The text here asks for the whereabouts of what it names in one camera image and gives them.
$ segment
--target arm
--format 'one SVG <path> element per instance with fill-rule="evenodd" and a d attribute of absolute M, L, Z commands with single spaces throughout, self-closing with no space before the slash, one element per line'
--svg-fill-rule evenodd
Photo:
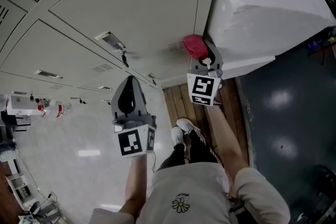
<path fill-rule="evenodd" d="M 225 170 L 234 180 L 237 173 L 241 169 L 248 167 L 248 164 L 244 161 L 237 138 L 219 106 L 207 106 L 206 108 L 218 146 L 219 156 L 225 166 Z"/>
<path fill-rule="evenodd" d="M 146 202 L 147 155 L 132 158 L 130 173 L 126 182 L 126 202 L 119 212 L 128 213 L 134 218 Z"/>

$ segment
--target red object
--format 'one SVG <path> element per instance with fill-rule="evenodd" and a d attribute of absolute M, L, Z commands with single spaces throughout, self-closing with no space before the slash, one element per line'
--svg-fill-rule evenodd
<path fill-rule="evenodd" d="M 61 117 L 63 115 L 63 112 L 62 112 L 62 105 L 59 104 L 58 105 L 58 113 L 57 113 L 57 118 Z"/>
<path fill-rule="evenodd" d="M 195 59 L 208 57 L 208 49 L 201 36 L 190 35 L 183 38 L 183 45 L 189 55 Z"/>

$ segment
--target black floor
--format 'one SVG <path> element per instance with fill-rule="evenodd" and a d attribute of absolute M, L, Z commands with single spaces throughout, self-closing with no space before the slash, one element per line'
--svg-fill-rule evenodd
<path fill-rule="evenodd" d="M 336 60 L 286 52 L 241 76 L 256 168 L 279 190 L 292 218 L 319 201 L 316 166 L 336 172 Z"/>

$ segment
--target red cloth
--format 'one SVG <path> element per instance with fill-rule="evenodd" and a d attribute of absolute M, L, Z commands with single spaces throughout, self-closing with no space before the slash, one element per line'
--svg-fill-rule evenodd
<path fill-rule="evenodd" d="M 189 35 L 183 38 L 183 45 L 189 55 L 195 59 L 208 57 L 208 49 L 201 36 Z"/>

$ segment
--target vent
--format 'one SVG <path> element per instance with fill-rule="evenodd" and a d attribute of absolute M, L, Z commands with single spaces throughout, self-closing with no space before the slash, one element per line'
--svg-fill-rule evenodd
<path fill-rule="evenodd" d="M 102 44 L 110 46 L 112 51 L 122 50 L 125 48 L 124 44 L 122 44 L 111 32 L 101 33 L 95 37 L 95 39 L 100 41 Z"/>
<path fill-rule="evenodd" d="M 49 89 L 58 90 L 58 89 L 63 88 L 63 87 L 64 87 L 63 85 L 56 84 L 56 85 L 50 87 Z"/>
<path fill-rule="evenodd" d="M 92 69 L 93 71 L 96 71 L 96 72 L 99 72 L 99 73 L 102 73 L 105 71 L 105 69 L 102 69 L 101 67 L 95 67 Z"/>
<path fill-rule="evenodd" d="M 106 69 L 106 70 L 110 70 L 110 69 L 112 69 L 113 67 L 111 67 L 111 66 L 109 66 L 109 65 L 102 65 L 102 66 L 100 66 L 101 68 L 104 68 L 104 69 Z"/>
<path fill-rule="evenodd" d="M 9 11 L 8 8 L 3 7 L 2 5 L 0 5 L 0 25 L 1 25 L 2 21 L 5 19 L 8 11 Z"/>
<path fill-rule="evenodd" d="M 17 92 L 17 91 L 13 91 L 12 94 L 28 95 L 28 92 Z"/>
<path fill-rule="evenodd" d="M 169 51 L 174 51 L 174 50 L 181 50 L 181 49 L 184 49 L 183 41 L 168 44 L 167 47 L 168 47 L 168 50 L 169 50 Z"/>
<path fill-rule="evenodd" d="M 101 90 L 109 90 L 109 91 L 112 91 L 113 89 L 110 88 L 110 87 L 105 87 L 105 86 L 101 86 L 99 87 L 98 89 L 101 89 Z"/>
<path fill-rule="evenodd" d="M 110 70 L 112 68 L 113 68 L 112 66 L 109 66 L 109 65 L 105 64 L 105 65 L 102 65 L 102 66 L 95 67 L 92 70 L 96 71 L 96 72 L 99 72 L 99 73 L 102 73 L 102 72 Z"/>
<path fill-rule="evenodd" d="M 57 74 L 50 73 L 50 72 L 47 72 L 47 71 L 42 71 L 42 70 L 37 70 L 34 74 L 42 76 L 42 77 L 52 78 L 52 79 L 62 79 L 63 78 L 63 77 L 60 77 Z"/>

